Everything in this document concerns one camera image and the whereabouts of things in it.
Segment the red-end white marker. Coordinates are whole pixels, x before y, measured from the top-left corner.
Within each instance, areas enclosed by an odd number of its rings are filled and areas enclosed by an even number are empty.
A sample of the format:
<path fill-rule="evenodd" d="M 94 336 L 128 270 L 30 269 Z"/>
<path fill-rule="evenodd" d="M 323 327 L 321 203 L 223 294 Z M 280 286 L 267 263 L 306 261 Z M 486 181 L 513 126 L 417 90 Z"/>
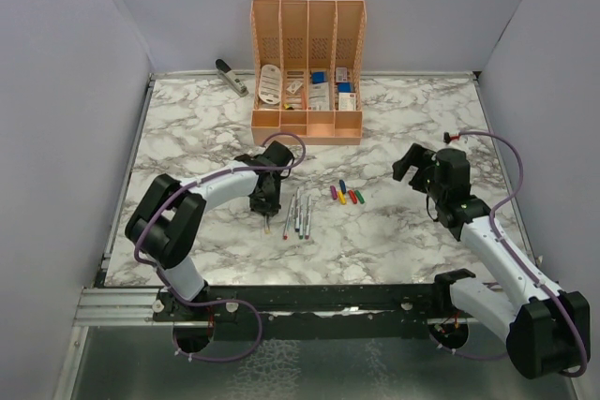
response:
<path fill-rule="evenodd" d="M 289 230 L 290 230 L 290 225 L 293 219 L 293 213 L 294 213 L 294 209 L 295 209 L 295 194 L 292 195 L 291 199 L 290 199 L 290 203 L 289 203 L 289 207 L 288 207 L 288 211 L 286 214 L 286 218 L 285 218 L 285 224 L 284 224 L 284 228 L 283 228 L 283 232 L 282 232 L 282 239 L 284 241 L 288 240 L 289 238 Z"/>

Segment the yellow pen cap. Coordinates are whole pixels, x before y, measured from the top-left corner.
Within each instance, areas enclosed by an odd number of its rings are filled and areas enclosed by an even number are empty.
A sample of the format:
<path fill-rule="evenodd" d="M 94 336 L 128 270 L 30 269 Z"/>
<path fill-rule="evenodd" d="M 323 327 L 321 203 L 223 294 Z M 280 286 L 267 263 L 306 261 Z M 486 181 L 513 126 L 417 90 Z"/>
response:
<path fill-rule="evenodd" d="M 344 193 L 342 193 L 341 191 L 338 191 L 338 192 L 337 192 L 337 197 L 338 197 L 338 199 L 339 199 L 339 202 L 340 202 L 341 204 L 344 204 L 344 205 L 346 204 L 346 199 L 345 199 L 345 195 L 344 195 Z"/>

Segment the red pen cap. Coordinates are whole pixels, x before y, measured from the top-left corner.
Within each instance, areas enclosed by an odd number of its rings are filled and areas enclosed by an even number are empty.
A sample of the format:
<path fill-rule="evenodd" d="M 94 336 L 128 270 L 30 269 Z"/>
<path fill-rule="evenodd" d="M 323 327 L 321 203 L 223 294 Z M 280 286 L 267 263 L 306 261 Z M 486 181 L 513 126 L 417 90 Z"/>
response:
<path fill-rule="evenodd" d="M 348 195 L 350 196 L 352 203 L 356 204 L 358 202 L 358 199 L 352 190 L 348 191 Z"/>

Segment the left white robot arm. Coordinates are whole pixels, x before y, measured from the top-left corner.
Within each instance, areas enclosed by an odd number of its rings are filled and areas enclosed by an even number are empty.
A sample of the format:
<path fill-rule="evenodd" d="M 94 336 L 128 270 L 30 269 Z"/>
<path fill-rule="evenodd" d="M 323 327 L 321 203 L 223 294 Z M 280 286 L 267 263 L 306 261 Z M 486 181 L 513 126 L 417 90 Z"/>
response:
<path fill-rule="evenodd" d="M 203 215 L 247 197 L 250 210 L 269 219 L 281 208 L 281 181 L 294 164 L 292 151 L 272 141 L 262 153 L 238 156 L 198 181 L 184 182 L 168 174 L 153 180 L 127 222 L 125 236 L 134 244 L 134 259 L 153 267 L 177 294 L 174 308 L 183 318 L 198 319 L 207 306 L 202 293 L 207 283 L 190 256 Z"/>

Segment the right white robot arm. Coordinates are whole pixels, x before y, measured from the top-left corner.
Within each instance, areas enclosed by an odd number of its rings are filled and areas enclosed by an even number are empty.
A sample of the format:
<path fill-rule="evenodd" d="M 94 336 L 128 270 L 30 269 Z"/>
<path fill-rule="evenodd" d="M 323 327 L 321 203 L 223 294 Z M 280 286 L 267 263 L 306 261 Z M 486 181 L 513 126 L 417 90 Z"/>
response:
<path fill-rule="evenodd" d="M 432 309 L 443 317 L 459 311 L 478 320 L 503 341 L 507 357 L 527 379 L 581 376 L 591 357 L 589 303 L 547 278 L 509 238 L 494 209 L 472 193 L 466 153 L 415 143 L 394 163 L 394 179 L 402 180 L 409 169 L 415 170 L 409 185 L 425 194 L 429 217 L 468 247 L 502 289 L 493 292 L 469 270 L 438 274 Z"/>

